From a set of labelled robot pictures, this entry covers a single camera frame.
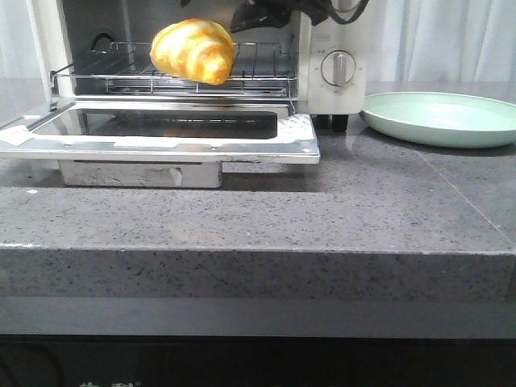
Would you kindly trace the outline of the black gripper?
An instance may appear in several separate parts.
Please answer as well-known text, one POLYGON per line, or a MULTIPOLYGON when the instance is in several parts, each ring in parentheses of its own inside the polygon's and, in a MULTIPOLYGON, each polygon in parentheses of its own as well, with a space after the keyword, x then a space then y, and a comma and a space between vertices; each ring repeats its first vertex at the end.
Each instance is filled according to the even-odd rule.
POLYGON ((308 15, 313 25, 318 25, 334 13, 331 1, 244 1, 235 9, 230 31, 282 28, 290 22, 294 10, 308 15))

